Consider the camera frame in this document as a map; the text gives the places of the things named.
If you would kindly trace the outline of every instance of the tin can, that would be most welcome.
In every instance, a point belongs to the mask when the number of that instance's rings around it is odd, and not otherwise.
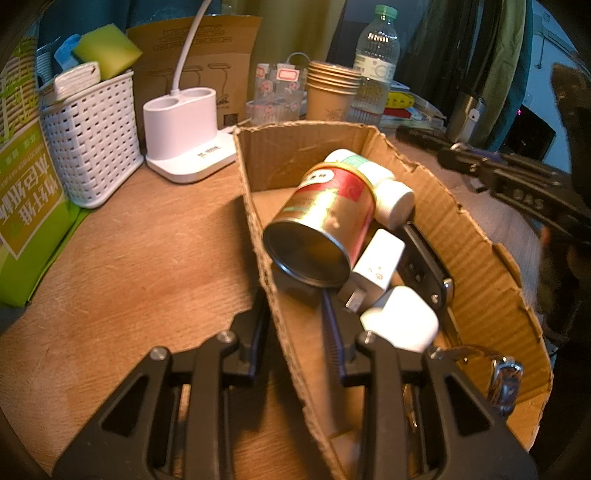
[[[340,287],[361,253],[375,212],[369,180],[346,164],[320,163],[263,232],[273,261],[314,287]]]

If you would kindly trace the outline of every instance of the white desk lamp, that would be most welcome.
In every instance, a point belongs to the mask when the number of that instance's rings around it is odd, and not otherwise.
[[[211,1],[203,0],[191,24],[170,94],[144,104],[146,162],[175,183],[202,180],[236,160],[234,139],[217,130],[216,91],[178,89],[189,49]]]

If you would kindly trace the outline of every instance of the plastic water bottle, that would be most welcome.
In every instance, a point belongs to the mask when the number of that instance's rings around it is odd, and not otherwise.
[[[390,83],[400,57],[400,42],[394,30],[395,8],[376,5],[375,18],[361,33],[353,68],[362,73],[349,120],[379,125],[388,100]]]

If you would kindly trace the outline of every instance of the cardboard box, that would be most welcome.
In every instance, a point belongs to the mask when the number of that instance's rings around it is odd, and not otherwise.
[[[344,389],[335,380],[324,351],[319,292],[272,265],[262,244],[262,230],[304,173],[337,148],[391,169],[397,180],[415,191],[415,223],[454,279],[451,309],[462,342],[496,349],[523,363],[518,405],[508,424],[529,449],[550,395],[552,372],[539,322],[524,302],[519,268],[508,251],[484,235],[433,174],[401,155],[374,127],[294,122],[241,129],[235,141],[260,281],[306,423],[333,476],[354,476],[363,390]],[[487,362],[469,362],[465,372],[481,390],[486,388]]]
[[[193,17],[163,20],[127,31],[144,53],[134,64],[135,117],[144,142],[146,102],[170,92],[174,69]],[[203,17],[181,75],[180,88],[210,87],[217,92],[217,127],[245,119],[248,69],[260,17]]]

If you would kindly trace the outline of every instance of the green bottle cap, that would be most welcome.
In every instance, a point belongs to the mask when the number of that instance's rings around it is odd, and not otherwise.
[[[386,17],[390,17],[393,20],[398,18],[398,10],[388,5],[376,5],[374,13],[376,15],[386,15]]]

